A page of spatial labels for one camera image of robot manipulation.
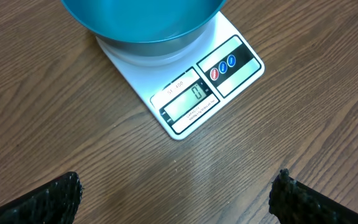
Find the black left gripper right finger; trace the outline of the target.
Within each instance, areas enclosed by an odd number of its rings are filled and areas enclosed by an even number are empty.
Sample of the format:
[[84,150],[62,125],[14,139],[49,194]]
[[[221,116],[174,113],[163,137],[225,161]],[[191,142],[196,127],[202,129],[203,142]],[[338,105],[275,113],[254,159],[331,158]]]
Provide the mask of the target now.
[[358,224],[358,213],[280,170],[269,193],[269,213],[281,224]]

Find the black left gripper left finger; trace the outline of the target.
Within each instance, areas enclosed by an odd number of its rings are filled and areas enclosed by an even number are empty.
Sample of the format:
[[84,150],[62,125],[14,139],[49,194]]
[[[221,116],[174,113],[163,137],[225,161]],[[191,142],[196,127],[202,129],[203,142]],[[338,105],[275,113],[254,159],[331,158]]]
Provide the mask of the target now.
[[72,224],[83,187],[76,172],[67,172],[0,207],[0,224]]

